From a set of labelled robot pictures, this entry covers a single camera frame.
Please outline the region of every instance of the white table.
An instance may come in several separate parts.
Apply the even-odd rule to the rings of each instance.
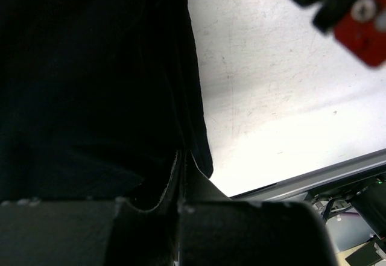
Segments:
[[[386,147],[374,71],[290,0],[189,0],[212,181],[235,195]]]

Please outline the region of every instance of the scratched white surface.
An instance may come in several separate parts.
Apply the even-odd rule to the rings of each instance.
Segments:
[[[386,68],[290,0],[189,0],[212,181],[235,195],[386,147]]]

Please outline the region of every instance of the black cloth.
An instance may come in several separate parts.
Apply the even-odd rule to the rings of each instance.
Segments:
[[[176,149],[212,174],[188,0],[0,0],[0,199],[124,195]]]

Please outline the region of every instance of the red plastic part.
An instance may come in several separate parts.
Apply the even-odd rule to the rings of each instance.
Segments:
[[[386,10],[386,0],[376,0],[380,11]],[[371,67],[386,60],[386,32],[377,31],[374,20],[359,23],[349,11],[334,28],[335,38]]]

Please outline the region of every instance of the screw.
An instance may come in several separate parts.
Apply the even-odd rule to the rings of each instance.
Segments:
[[[377,11],[375,0],[357,0],[351,8],[351,17],[360,23],[366,23],[376,16]]]
[[[386,32],[386,10],[376,18],[375,28],[380,32]]]

